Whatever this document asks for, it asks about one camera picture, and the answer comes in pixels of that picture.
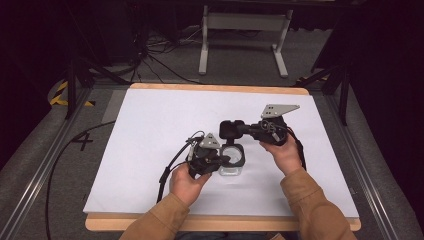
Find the hand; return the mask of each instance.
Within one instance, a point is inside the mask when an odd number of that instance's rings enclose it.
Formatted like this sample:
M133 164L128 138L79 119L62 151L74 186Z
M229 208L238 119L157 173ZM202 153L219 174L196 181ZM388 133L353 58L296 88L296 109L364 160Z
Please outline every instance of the hand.
M188 164L184 163L172 172L169 191L190 207L199 197L205 183L212 176L211 173L193 179L188 174Z
M287 176L289 173L302 168L296 142L290 134L287 134L287 142L282 146L264 142L260 142L259 144L272 154L275 164L284 175Z

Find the person's right hand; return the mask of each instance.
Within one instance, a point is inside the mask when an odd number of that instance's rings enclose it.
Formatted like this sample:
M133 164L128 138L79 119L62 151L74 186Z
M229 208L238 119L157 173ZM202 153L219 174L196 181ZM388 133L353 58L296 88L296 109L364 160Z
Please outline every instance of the person's right hand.
M282 146L264 142L260 142L259 144L272 154L275 164L284 175L287 176L289 173L302 168L296 142L290 134L287 134L287 142Z

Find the metal stand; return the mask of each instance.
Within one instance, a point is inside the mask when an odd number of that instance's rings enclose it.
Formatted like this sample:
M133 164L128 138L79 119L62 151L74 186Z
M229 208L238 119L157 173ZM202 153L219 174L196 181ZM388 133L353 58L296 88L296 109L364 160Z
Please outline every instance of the metal stand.
M131 82L116 76L114 73L88 59L76 58L72 60L68 66L68 74L66 77L68 81L68 112L65 119L69 119L77 107L77 80L82 88L92 88L94 85L94 79L89 71L90 68L120 85L131 85Z
M283 78L288 77L283 56L281 55L281 49L286 38L292 14L292 10L287 11L286 15L209 13L208 6L204 6L202 25L203 42L200 53L199 74L206 74L208 64L208 29L240 29L279 31L280 39L277 44L272 45L272 49L280 76Z
M305 81L296 83L292 87L306 87L307 85L329 75L326 83L322 86L321 90L325 95L332 95L341 84L340 102L339 102L339 117L344 126L347 126L346 122L346 108L347 108L347 97L349 92L349 66L341 65L335 66L329 69L324 69L310 77Z

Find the white paper sheet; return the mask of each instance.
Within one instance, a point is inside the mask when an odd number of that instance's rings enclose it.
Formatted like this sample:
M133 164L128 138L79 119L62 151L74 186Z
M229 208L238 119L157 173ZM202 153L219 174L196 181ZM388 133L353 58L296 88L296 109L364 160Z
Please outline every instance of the white paper sheet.
M156 202L164 168L188 137L203 130L223 144L221 121L257 123L266 104L300 105L283 117L304 145L308 172L346 217L359 217L311 96L152 89L127 91L84 212L148 211ZM246 155L242 174L215 172L190 213L292 216L279 185L283 174L272 156L251 136L236 143Z

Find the person's left hand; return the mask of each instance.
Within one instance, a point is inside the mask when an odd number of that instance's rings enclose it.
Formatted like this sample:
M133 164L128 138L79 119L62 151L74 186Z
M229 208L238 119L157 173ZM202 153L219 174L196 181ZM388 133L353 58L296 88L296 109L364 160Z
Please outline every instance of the person's left hand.
M200 191L212 174L208 173L193 179L188 170L188 164L184 163L172 172L169 191L190 207L197 200Z

